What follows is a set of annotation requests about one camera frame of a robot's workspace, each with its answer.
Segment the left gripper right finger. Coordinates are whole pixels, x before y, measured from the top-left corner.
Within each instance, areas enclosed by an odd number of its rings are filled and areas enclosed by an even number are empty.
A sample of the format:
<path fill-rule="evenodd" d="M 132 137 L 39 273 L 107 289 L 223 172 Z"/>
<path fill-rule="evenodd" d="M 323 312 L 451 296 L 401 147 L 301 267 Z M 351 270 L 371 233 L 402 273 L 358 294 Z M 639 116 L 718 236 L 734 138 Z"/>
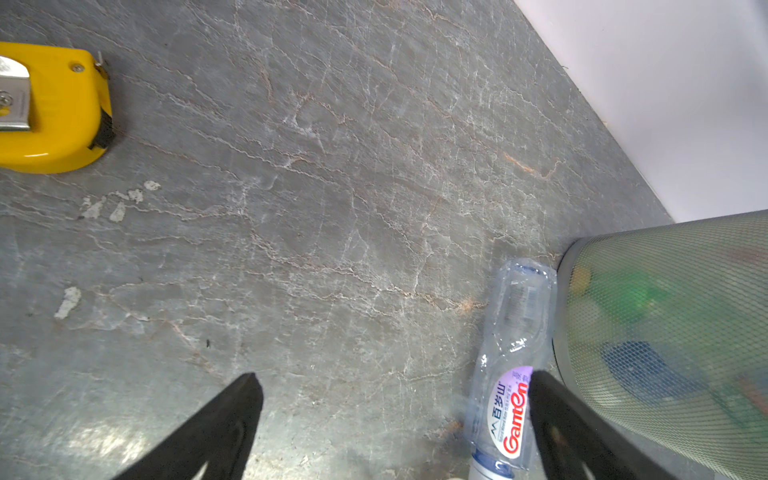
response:
<path fill-rule="evenodd" d="M 535 371 L 532 426 L 548 479 L 671 479 L 554 376 Z"/>

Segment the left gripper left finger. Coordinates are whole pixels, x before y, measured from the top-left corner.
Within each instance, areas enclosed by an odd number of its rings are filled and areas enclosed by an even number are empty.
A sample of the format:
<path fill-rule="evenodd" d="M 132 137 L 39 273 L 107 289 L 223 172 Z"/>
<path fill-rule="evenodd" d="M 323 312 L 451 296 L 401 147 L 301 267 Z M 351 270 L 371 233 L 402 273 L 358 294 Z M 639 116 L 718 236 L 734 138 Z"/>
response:
<path fill-rule="evenodd" d="M 253 372 L 239 376 L 119 479 L 241 479 L 264 393 Z"/>

